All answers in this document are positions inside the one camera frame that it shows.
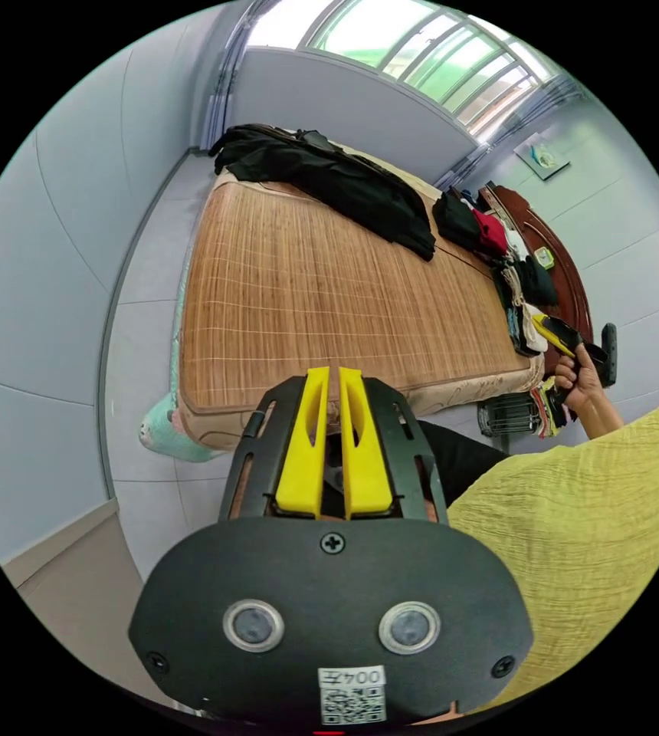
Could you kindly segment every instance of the screw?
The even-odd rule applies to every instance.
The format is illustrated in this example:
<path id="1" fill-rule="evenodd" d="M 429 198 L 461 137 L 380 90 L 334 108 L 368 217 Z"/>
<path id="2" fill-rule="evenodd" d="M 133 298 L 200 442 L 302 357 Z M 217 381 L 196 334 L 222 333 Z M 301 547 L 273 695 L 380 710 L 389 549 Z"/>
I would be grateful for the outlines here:
<path id="1" fill-rule="evenodd" d="M 516 664 L 516 660 L 512 656 L 501 657 L 494 665 L 493 669 L 490 670 L 490 674 L 496 679 L 505 677 L 513 669 L 513 665 Z"/>
<path id="2" fill-rule="evenodd" d="M 320 547 L 327 554 L 339 554 L 345 549 L 345 538 L 341 534 L 335 534 L 335 532 L 330 531 L 329 534 L 325 534 L 322 537 Z"/>
<path id="3" fill-rule="evenodd" d="M 169 671 L 169 663 L 158 652 L 149 652 L 146 660 L 160 675 L 165 675 Z"/>

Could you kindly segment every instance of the bamboo mat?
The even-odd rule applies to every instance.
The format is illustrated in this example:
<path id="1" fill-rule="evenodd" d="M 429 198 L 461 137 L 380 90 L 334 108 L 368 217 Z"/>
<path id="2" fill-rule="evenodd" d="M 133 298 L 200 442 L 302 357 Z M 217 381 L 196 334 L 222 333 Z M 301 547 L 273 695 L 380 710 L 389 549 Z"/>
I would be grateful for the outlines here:
<path id="1" fill-rule="evenodd" d="M 218 182 L 186 288 L 182 401 L 250 410 L 327 365 L 399 390 L 528 369 L 487 267 L 438 235 L 422 198 L 444 249 L 429 263 L 291 186 Z"/>

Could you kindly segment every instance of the label sticker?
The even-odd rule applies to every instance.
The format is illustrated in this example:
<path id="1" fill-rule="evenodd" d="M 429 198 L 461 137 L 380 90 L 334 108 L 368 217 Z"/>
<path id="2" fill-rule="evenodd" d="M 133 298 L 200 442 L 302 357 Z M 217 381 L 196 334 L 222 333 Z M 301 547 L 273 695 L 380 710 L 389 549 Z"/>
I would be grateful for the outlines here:
<path id="1" fill-rule="evenodd" d="M 385 720 L 383 665 L 320 667 L 317 672 L 323 725 L 341 726 Z"/>

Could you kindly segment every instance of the yellow shirt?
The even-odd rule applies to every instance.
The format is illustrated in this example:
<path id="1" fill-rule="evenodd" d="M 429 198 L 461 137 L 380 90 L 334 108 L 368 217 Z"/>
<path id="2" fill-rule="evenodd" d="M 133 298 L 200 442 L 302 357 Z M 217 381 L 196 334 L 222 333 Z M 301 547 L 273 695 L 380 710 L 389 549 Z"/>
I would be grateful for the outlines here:
<path id="1" fill-rule="evenodd" d="M 498 463 L 448 518 L 508 566 L 534 631 L 528 657 L 485 710 L 580 662 L 659 567 L 659 409 L 583 445 Z"/>

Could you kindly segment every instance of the red clothing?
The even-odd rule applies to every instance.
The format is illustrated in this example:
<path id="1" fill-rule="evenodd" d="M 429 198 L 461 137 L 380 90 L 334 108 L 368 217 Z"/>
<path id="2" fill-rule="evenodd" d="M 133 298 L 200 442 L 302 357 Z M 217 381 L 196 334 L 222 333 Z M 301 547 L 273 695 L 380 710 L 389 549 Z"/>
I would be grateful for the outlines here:
<path id="1" fill-rule="evenodd" d="M 480 245 L 491 255 L 503 257 L 508 251 L 506 231 L 499 219 L 474 209 L 473 214 L 480 226 Z"/>

